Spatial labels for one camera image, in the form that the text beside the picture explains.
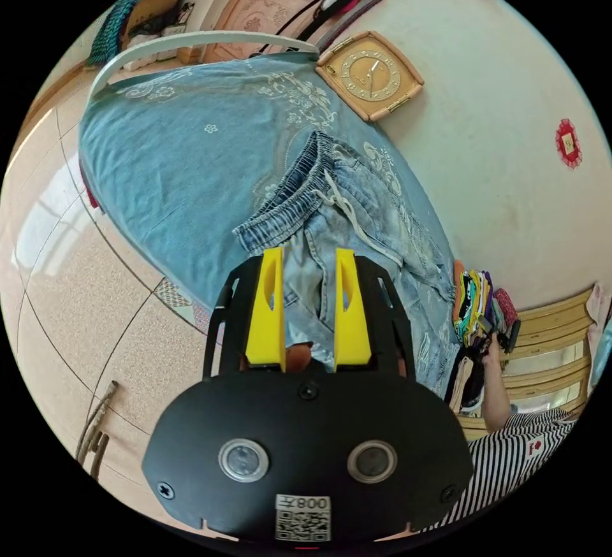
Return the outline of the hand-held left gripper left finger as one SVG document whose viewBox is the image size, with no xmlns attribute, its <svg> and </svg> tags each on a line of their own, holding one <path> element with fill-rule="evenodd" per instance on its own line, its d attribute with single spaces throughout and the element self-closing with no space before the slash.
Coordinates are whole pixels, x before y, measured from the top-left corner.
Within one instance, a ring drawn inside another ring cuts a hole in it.
<svg viewBox="0 0 612 557">
<path fill-rule="evenodd" d="M 261 258 L 245 351 L 250 366 L 286 369 L 283 249 L 266 249 Z"/>
</svg>

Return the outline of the person's right hand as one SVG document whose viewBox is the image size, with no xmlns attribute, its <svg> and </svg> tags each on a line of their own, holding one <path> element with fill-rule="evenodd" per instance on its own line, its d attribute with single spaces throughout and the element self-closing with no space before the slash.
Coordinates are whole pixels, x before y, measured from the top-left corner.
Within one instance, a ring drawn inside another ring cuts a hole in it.
<svg viewBox="0 0 612 557">
<path fill-rule="evenodd" d="M 491 332 L 482 348 L 482 364 L 500 370 L 500 345 L 496 332 Z"/>
</svg>

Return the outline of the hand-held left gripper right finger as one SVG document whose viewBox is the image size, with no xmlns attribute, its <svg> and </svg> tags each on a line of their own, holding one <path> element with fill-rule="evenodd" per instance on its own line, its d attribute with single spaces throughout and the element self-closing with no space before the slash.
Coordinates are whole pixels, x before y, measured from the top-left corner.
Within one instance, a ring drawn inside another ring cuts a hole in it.
<svg viewBox="0 0 612 557">
<path fill-rule="evenodd" d="M 371 350 L 354 252 L 336 251 L 334 370 L 365 367 Z"/>
</svg>

